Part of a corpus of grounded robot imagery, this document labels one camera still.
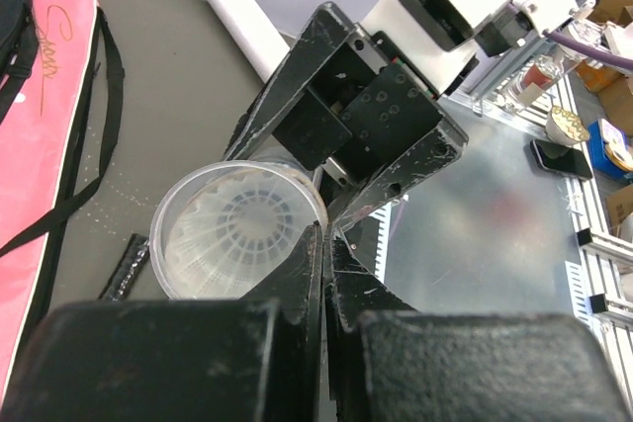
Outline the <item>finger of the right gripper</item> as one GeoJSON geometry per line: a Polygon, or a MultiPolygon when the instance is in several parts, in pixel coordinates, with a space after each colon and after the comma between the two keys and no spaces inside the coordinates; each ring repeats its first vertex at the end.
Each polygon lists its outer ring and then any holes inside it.
{"type": "Polygon", "coordinates": [[[258,149],[295,108],[314,77],[354,32],[354,23],[335,3],[319,5],[256,96],[245,120],[235,127],[223,159],[242,160],[258,149]]]}
{"type": "Polygon", "coordinates": [[[329,222],[346,230],[383,205],[458,160],[469,136],[458,126],[438,125],[391,163],[344,192],[328,206],[329,222]]]}

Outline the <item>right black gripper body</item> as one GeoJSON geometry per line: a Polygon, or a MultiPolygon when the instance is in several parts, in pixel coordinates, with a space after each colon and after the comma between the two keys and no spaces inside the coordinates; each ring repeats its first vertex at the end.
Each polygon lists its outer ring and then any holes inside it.
{"type": "Polygon", "coordinates": [[[443,153],[436,96],[413,83],[405,55],[384,32],[371,40],[386,65],[373,71],[358,39],[342,46],[273,132],[310,171],[331,158],[358,183],[422,139],[431,156],[443,153]]]}

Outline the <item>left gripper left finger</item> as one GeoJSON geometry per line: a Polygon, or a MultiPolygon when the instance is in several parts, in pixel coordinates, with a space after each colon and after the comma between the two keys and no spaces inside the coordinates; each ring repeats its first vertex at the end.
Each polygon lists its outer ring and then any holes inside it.
{"type": "Polygon", "coordinates": [[[11,377],[5,421],[314,421],[319,225],[239,299],[84,301],[50,313],[11,377]]]}

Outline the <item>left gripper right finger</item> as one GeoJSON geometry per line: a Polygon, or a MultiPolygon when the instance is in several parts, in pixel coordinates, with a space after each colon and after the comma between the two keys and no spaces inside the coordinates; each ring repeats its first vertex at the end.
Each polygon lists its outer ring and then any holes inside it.
{"type": "Polygon", "coordinates": [[[341,421],[628,421],[589,330],[564,314],[435,315],[340,238],[323,247],[330,395],[341,421]]]}

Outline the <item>white shuttlecock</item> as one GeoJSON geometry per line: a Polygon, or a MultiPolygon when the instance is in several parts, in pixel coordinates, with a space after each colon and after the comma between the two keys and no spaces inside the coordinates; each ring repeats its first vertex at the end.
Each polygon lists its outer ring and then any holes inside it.
{"type": "Polygon", "coordinates": [[[317,217],[289,181],[265,172],[206,186],[179,213],[165,245],[177,298],[240,298],[290,254],[317,217]]]}

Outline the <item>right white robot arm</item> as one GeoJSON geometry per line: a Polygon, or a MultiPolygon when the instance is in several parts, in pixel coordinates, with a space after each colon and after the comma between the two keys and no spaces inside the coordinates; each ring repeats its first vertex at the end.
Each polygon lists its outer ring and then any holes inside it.
{"type": "Polygon", "coordinates": [[[274,138],[327,176],[347,228],[458,160],[466,132],[440,107],[477,67],[561,20],[545,0],[378,0],[353,22],[319,5],[236,126],[228,160],[274,138]]]}

